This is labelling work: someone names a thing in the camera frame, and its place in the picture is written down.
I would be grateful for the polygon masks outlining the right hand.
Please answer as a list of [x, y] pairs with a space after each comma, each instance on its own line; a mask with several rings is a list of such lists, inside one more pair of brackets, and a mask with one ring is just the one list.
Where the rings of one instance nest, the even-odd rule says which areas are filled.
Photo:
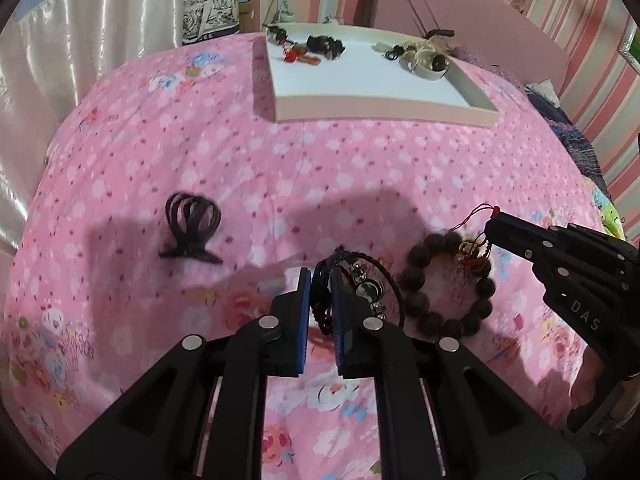
[[582, 365], [570, 388], [570, 403], [577, 410], [588, 405], [596, 394], [597, 381], [605, 370], [605, 364], [590, 347], [585, 348]]

